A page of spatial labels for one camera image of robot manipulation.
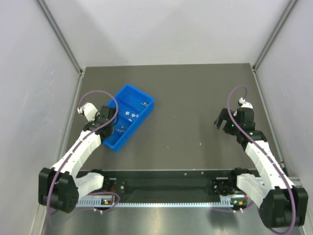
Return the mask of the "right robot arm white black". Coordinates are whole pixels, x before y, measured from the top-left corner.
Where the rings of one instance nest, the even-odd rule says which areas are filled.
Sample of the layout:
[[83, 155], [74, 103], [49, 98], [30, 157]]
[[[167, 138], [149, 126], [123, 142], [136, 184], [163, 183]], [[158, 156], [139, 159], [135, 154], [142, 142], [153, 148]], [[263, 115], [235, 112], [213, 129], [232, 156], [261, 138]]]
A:
[[224, 121], [223, 131], [236, 137], [263, 180], [260, 183], [248, 169], [238, 167], [229, 174], [230, 190], [242, 191], [250, 197], [269, 229], [304, 225], [308, 193], [287, 177], [273, 156], [264, 133], [255, 129], [253, 109], [239, 107], [234, 112], [223, 108], [214, 122], [215, 128], [220, 129]]

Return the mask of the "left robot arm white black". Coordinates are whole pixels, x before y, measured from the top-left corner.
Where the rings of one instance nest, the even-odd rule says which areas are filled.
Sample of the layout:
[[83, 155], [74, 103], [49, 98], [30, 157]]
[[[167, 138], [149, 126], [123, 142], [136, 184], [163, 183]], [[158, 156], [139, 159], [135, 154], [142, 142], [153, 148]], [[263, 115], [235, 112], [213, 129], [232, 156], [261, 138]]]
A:
[[101, 170], [92, 170], [83, 177], [77, 175], [94, 150], [114, 133], [117, 111], [117, 108], [109, 106], [97, 109], [89, 102], [77, 109], [77, 112], [86, 118], [87, 123], [67, 153], [52, 167], [44, 167], [40, 171], [40, 205], [70, 213], [81, 198], [104, 188], [106, 175]]

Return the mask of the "blue plastic compartment bin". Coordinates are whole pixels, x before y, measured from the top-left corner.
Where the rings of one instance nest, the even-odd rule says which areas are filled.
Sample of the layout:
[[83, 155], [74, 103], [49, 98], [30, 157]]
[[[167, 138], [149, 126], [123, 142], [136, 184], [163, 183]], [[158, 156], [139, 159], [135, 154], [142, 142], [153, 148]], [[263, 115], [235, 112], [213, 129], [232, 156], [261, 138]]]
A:
[[[127, 84], [115, 95], [115, 99], [118, 103], [118, 115], [114, 122], [114, 133], [105, 139], [103, 144], [114, 152], [119, 152], [154, 109], [154, 98]], [[132, 114], [139, 114], [139, 117], [132, 117]]]

